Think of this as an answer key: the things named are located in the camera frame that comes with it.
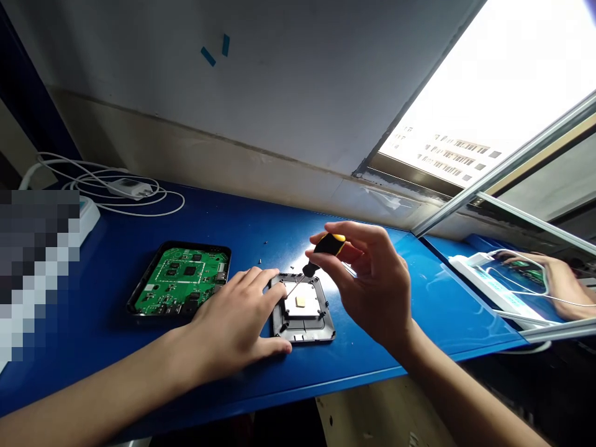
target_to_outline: building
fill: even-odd
[[[460,186],[467,186],[499,164],[505,155],[461,138],[417,133],[404,126],[382,152]]]

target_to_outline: sky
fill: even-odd
[[[396,132],[407,125],[511,152],[595,89],[596,25],[584,0],[488,0]]]

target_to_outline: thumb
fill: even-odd
[[[346,290],[354,282],[353,276],[348,273],[336,256],[328,253],[309,253],[308,251],[306,255],[313,264],[318,265],[331,276],[340,292]]]
[[[292,343],[281,337],[259,337],[255,343],[255,357],[257,360],[273,354],[289,354],[290,352],[292,352]]]

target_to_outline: screwdriver shaft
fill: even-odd
[[[298,284],[300,284],[304,278],[306,278],[306,277],[305,276],[301,276],[300,277],[300,279],[298,280],[298,282],[296,283],[296,285],[294,287],[292,287],[292,290],[290,290],[288,292],[288,294],[286,295],[286,298],[289,298],[289,296],[292,294],[292,292],[294,292],[294,290],[296,289],[296,287],[298,287]]]

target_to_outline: blue desk surface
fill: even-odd
[[[439,259],[443,262],[448,262],[447,258],[449,258],[450,256],[472,256],[478,252],[477,249],[464,242],[454,242],[451,240],[441,239],[432,236],[425,236],[425,239],[438,252]],[[544,286],[536,284],[535,282],[527,279],[521,274],[513,271],[509,267],[501,266],[500,262],[495,261],[491,264],[487,264],[487,267],[489,266],[493,267],[507,278],[517,282],[518,284],[521,284],[524,287],[529,288],[534,292],[544,292]],[[498,274],[495,274],[493,276],[498,282],[500,282],[503,285],[503,287],[506,287],[509,290],[522,290],[520,287],[517,287],[513,283],[510,283],[509,281],[502,279],[502,277],[500,277]],[[565,320],[563,320],[560,316],[557,315],[557,312],[554,309],[554,306],[550,302],[550,300],[541,297],[533,297],[530,295],[517,296],[543,318],[554,322],[565,323]]]
[[[103,212],[81,248],[80,261],[70,263],[60,290],[48,294],[46,318],[36,320],[35,334],[25,340],[29,345],[35,340],[36,347],[22,350],[23,360],[9,363],[0,375],[0,415],[122,359],[167,330],[138,327],[125,312],[127,299],[164,241],[228,246],[231,272],[261,259],[262,268],[291,273],[306,262],[309,236],[337,219],[212,191],[165,187],[186,196],[186,206],[173,215],[144,219]],[[172,207],[176,200],[169,196],[152,211]],[[409,264],[413,316],[443,351],[462,360],[525,344],[411,233],[388,231]],[[335,341],[295,346],[286,357],[267,359],[200,387],[128,427],[118,439],[155,435],[405,374],[349,318],[334,283],[319,272]],[[270,334],[268,322],[262,335]]]

